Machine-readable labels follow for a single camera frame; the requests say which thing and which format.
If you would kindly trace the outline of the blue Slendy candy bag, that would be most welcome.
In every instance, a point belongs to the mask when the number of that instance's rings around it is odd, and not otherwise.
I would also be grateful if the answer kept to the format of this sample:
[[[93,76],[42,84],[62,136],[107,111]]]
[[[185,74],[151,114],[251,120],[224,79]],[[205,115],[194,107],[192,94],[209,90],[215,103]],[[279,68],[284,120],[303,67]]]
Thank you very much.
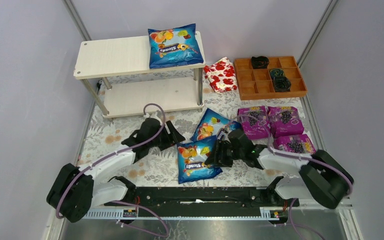
[[[205,163],[212,153],[216,140],[216,136],[211,136],[177,145],[179,184],[212,179],[223,172],[220,167]]]
[[[190,140],[195,142],[212,136],[219,137],[220,135],[223,135],[223,131],[229,133],[236,129],[243,129],[239,122],[235,120],[231,122],[227,117],[207,108]]]

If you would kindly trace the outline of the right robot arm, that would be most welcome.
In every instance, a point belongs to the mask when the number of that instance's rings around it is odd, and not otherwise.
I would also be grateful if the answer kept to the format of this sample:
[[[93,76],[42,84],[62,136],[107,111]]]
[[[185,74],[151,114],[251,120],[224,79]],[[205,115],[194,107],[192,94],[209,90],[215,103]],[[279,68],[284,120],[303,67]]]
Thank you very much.
[[[284,200],[314,199],[327,209],[335,209],[353,191],[354,179],[325,150],[292,153],[270,145],[254,144],[241,129],[226,139],[217,139],[205,163],[230,167],[234,160],[260,170],[277,170],[292,178],[277,177],[267,187]]]

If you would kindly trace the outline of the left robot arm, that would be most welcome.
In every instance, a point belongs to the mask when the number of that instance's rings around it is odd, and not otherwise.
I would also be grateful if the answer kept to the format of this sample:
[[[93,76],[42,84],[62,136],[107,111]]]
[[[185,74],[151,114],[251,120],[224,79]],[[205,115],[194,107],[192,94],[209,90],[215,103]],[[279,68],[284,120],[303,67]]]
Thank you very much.
[[[122,200],[133,187],[115,172],[148,155],[150,149],[164,151],[185,141],[171,121],[149,117],[139,129],[123,140],[117,150],[89,164],[64,165],[59,171],[46,202],[59,218],[71,223],[82,219],[92,207]]]

